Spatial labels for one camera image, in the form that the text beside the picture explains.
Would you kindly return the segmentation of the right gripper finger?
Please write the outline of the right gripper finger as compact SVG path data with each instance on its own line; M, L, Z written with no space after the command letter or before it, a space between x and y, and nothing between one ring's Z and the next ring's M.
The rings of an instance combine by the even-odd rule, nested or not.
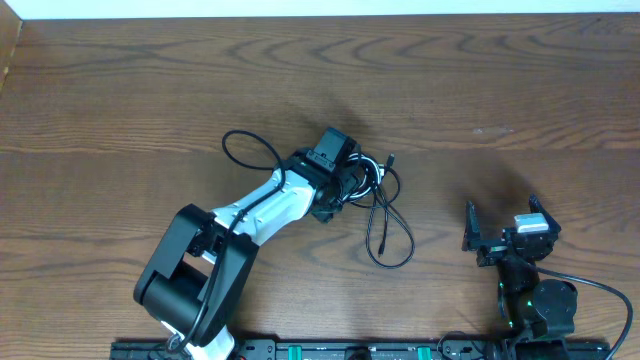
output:
M553 232L553 233L560 233L561 232L561 226L544 209L544 207L542 206L540 200L538 199L538 197L535 194L531 194L529 196L528 205L529 205L530 211L532 213L539 213L544 217L546 223L549 225L549 231L550 232Z
M464 244L477 245L481 241L481 232L476 215L475 205L471 201L466 202L465 207L465 231Z

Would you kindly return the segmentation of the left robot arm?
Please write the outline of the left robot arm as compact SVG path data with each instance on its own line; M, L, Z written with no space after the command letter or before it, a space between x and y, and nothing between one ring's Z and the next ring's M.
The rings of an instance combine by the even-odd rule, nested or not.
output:
M359 144L328 128L313 148L277 156L269 179L226 206L180 209L133 291L134 300L172 335L169 355L225 359L235 346L227 322L259 249L307 214L327 222L340 205L362 155Z

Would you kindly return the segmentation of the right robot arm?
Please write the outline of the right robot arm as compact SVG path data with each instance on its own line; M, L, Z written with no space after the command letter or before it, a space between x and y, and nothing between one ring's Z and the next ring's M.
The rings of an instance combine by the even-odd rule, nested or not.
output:
M561 226L532 195L530 212L498 238L485 238L476 208L466 203L463 249L476 253L480 267L498 270L498 306L513 333L496 346L500 359L567 359L564 337L575 331L577 289L567 281L542 280L536 266L553 251Z

